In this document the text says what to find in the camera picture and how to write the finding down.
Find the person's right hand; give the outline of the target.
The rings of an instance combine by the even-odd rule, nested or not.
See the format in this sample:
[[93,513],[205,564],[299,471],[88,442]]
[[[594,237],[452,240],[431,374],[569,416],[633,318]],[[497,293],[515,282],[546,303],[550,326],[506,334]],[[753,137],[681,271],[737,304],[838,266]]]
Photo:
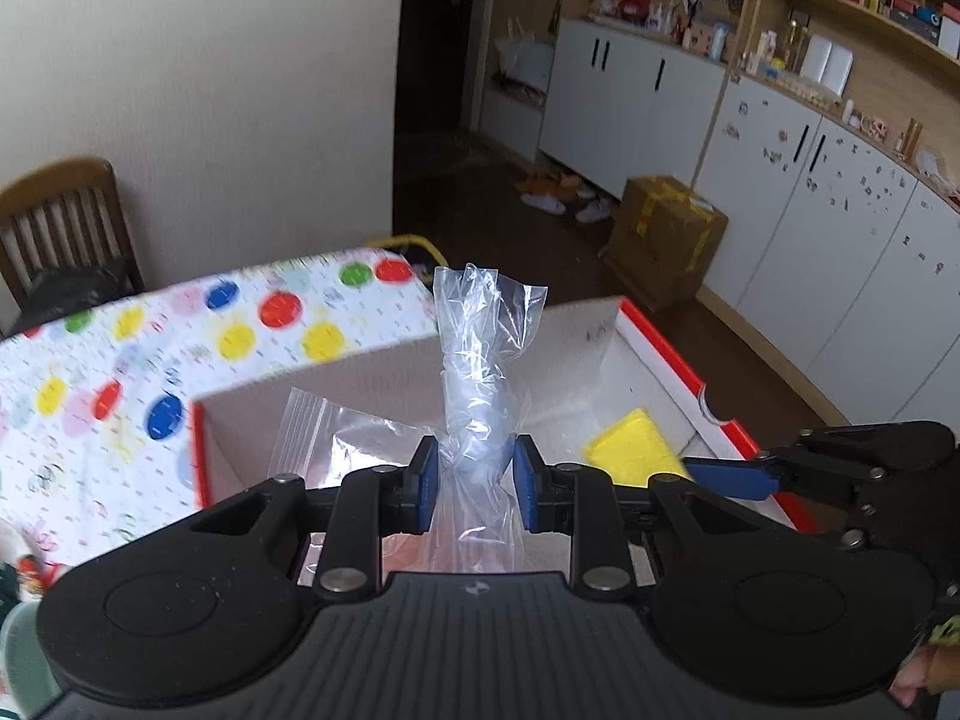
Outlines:
[[903,707],[909,709],[921,691],[929,694],[957,691],[958,657],[957,645],[923,645],[896,673],[889,693]]

